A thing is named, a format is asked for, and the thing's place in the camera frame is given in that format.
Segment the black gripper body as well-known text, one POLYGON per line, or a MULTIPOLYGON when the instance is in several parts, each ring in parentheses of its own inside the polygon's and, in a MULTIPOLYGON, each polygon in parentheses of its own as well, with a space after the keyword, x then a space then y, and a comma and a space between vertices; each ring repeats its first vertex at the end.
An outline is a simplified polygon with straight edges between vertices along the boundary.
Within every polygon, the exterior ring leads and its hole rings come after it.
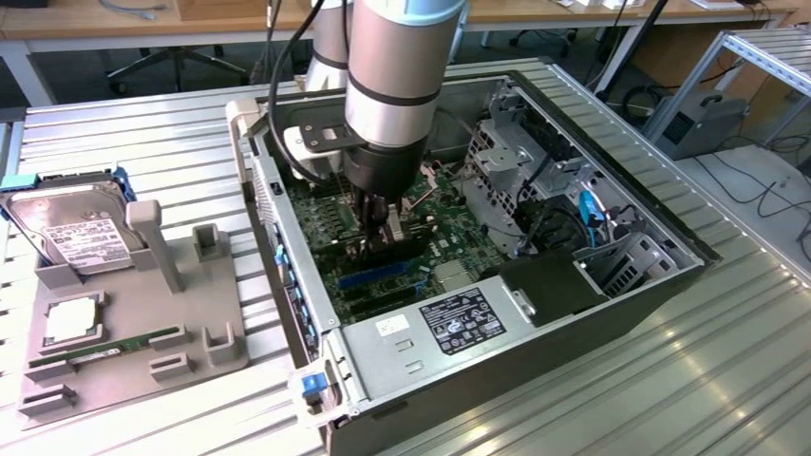
POLYGON ((344 175, 365 193, 400 198, 412 187, 427 150, 427 140, 401 147, 368 143, 344 150, 344 175))

